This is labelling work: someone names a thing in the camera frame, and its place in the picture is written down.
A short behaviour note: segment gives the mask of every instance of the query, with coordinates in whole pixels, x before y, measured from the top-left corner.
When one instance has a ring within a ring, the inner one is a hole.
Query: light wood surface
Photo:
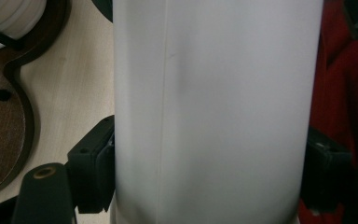
[[[21,68],[19,82],[35,116],[34,146],[0,202],[19,193],[22,177],[67,152],[101,119],[114,114],[113,24],[90,0],[72,1],[62,33],[40,58]],[[109,214],[77,215],[78,223],[109,223]]]

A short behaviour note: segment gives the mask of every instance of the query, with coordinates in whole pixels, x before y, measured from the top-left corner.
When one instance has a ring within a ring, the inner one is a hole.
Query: red cloth
[[[351,38],[342,0],[326,0],[316,65],[310,126],[351,150],[358,164],[358,40]],[[335,214],[313,216],[301,202],[301,224],[341,223]]]

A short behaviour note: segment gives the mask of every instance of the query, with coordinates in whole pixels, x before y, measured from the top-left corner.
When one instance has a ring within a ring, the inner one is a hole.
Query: mounting ring
[[[48,166],[42,168],[34,173],[35,179],[44,179],[56,173],[56,168],[54,166]]]

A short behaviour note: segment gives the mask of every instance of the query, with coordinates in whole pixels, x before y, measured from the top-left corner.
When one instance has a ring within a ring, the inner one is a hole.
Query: white tube
[[[115,0],[117,223],[287,223],[322,0]]]

